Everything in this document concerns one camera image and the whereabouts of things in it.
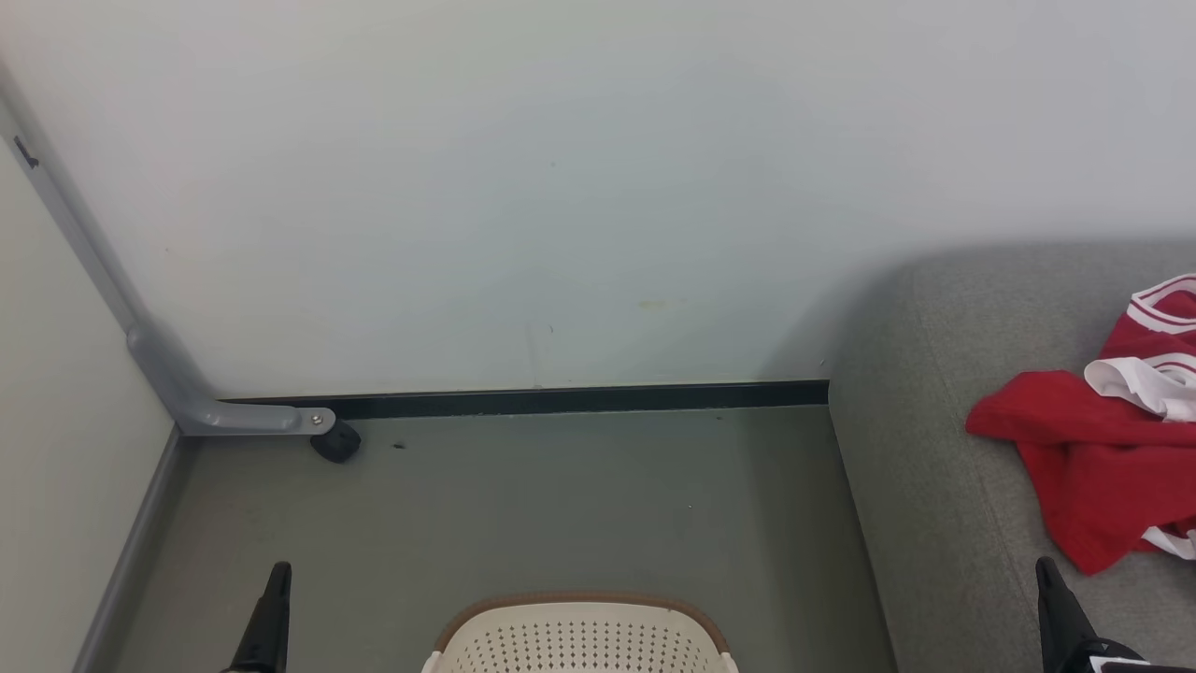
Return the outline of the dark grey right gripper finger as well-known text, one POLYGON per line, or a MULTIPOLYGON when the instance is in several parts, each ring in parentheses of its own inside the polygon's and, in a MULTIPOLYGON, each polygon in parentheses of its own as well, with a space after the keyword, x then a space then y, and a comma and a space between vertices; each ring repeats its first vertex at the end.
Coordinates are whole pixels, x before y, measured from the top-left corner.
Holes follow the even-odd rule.
POLYGON ((1035 562, 1035 579, 1043 672, 1092 672, 1090 651, 1098 636, 1049 555, 1035 562))

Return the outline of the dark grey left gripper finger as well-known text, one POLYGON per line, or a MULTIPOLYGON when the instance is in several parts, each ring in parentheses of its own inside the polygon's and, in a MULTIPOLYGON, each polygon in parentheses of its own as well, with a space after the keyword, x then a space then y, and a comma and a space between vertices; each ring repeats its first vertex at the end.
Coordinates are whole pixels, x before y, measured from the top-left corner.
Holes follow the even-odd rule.
POLYGON ((288 562, 274 563, 234 657, 222 672, 286 672, 292 579, 288 562))

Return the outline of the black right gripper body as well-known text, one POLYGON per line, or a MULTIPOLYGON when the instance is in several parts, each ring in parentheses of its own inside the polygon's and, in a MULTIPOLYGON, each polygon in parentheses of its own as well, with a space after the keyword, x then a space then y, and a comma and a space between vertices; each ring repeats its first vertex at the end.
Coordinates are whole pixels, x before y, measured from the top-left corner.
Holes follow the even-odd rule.
POLYGON ((1060 661, 1056 672, 1172 672, 1190 673, 1192 667, 1148 662, 1115 640, 1082 640, 1060 661))

